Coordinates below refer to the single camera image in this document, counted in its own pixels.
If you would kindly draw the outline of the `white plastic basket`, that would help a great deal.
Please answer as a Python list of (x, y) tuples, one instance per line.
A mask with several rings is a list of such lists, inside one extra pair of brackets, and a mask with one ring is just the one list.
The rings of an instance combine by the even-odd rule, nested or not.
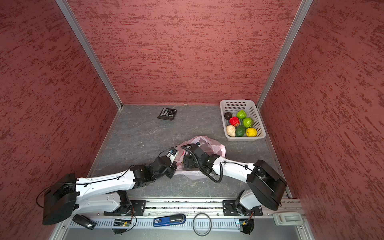
[(253, 101), (222, 100), (220, 109), (228, 141), (247, 142), (266, 137), (264, 125)]

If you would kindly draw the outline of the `beige fruit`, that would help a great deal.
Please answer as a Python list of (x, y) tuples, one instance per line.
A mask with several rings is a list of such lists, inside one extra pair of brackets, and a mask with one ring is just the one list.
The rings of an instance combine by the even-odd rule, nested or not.
[(227, 135), (229, 137), (235, 137), (236, 136), (236, 127), (233, 125), (228, 125), (226, 127)]

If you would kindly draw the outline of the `dark green avocado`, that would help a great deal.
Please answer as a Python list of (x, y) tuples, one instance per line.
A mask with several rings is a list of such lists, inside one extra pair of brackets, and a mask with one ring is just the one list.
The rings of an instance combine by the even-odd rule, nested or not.
[(246, 134), (247, 128), (244, 126), (237, 126), (236, 137), (243, 137)]

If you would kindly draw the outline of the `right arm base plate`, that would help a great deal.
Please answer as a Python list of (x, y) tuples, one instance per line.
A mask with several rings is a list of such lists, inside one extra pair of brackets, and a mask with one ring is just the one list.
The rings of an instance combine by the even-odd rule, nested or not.
[(237, 201), (224, 200), (222, 201), (222, 204), (223, 204), (224, 216), (244, 216), (244, 217), (263, 216), (263, 211), (261, 206), (254, 207), (251, 210), (248, 210)]

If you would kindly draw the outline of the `light green fruit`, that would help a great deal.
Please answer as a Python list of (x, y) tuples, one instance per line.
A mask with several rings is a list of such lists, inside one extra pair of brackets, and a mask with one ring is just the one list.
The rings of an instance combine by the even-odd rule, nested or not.
[(241, 111), (237, 112), (236, 117), (239, 120), (243, 120), (243, 119), (247, 118), (247, 113), (244, 110), (241, 110)]
[(251, 128), (253, 126), (254, 121), (251, 118), (243, 119), (243, 126), (245, 128)]

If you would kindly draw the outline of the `yellow fruit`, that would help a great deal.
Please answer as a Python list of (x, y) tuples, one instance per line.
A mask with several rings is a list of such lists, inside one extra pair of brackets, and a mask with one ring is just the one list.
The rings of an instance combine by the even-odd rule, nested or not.
[(256, 137), (258, 135), (258, 132), (254, 128), (247, 128), (246, 130), (246, 136), (247, 137)]

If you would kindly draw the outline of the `pink plastic bag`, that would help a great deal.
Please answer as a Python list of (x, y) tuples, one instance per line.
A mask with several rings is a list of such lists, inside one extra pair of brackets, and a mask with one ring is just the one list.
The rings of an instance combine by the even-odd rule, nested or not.
[(207, 136), (197, 136), (194, 137), (188, 141), (185, 141), (178, 145), (176, 147), (176, 150), (178, 151), (177, 156), (174, 160), (174, 162), (177, 163), (177, 170), (175, 172), (175, 175), (180, 176), (186, 176), (191, 180), (199, 180), (206, 178), (205, 175), (203, 175), (198, 168), (194, 168), (192, 170), (187, 170), (186, 167), (183, 166), (183, 158), (186, 152), (181, 149), (181, 146), (188, 145), (188, 144), (199, 144), (200, 148), (208, 153), (211, 154), (217, 154), (221, 157), (226, 156), (226, 147), (222, 145), (220, 142), (208, 138)]

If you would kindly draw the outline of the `dark brown fruit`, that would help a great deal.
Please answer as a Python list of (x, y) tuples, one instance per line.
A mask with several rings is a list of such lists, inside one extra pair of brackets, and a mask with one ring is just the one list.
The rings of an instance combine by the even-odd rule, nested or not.
[(226, 119), (226, 120), (230, 120), (231, 118), (233, 117), (233, 114), (231, 113), (231, 112), (226, 112), (225, 114), (224, 114), (224, 118)]

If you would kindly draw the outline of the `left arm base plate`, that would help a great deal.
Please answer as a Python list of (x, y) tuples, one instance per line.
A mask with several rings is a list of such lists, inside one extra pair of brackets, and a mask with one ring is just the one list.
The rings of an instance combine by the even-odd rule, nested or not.
[(133, 200), (120, 203), (117, 209), (107, 212), (104, 211), (104, 216), (142, 216), (146, 207), (145, 200)]

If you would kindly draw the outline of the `red fruit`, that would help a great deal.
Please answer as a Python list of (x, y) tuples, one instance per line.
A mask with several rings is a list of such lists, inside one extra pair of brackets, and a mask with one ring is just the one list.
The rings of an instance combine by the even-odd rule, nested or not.
[(232, 117), (232, 118), (230, 118), (229, 123), (230, 123), (232, 126), (234, 126), (234, 127), (237, 127), (237, 126), (239, 126), (239, 125), (241, 124), (241, 123), (240, 123), (240, 120), (239, 120), (238, 117)]

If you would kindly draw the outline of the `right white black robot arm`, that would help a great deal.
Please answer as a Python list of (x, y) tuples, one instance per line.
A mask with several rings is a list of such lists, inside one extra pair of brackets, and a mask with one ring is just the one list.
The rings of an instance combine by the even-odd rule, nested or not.
[(246, 183), (248, 191), (240, 194), (238, 203), (244, 209), (264, 206), (272, 211), (278, 210), (287, 187), (286, 180), (268, 163), (258, 160), (256, 163), (241, 163), (222, 156), (208, 155), (198, 144), (181, 146), (186, 156), (191, 158), (199, 171), (215, 183), (223, 177)]

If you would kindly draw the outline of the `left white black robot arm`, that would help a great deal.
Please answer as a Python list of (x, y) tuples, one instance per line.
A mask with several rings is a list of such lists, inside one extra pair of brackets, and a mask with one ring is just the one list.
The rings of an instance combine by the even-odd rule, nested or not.
[(125, 214), (130, 208), (127, 191), (146, 187), (163, 176), (171, 179), (177, 169), (175, 158), (166, 154), (148, 166), (132, 165), (120, 173), (95, 178), (67, 174), (45, 190), (42, 223), (54, 225), (81, 213)]

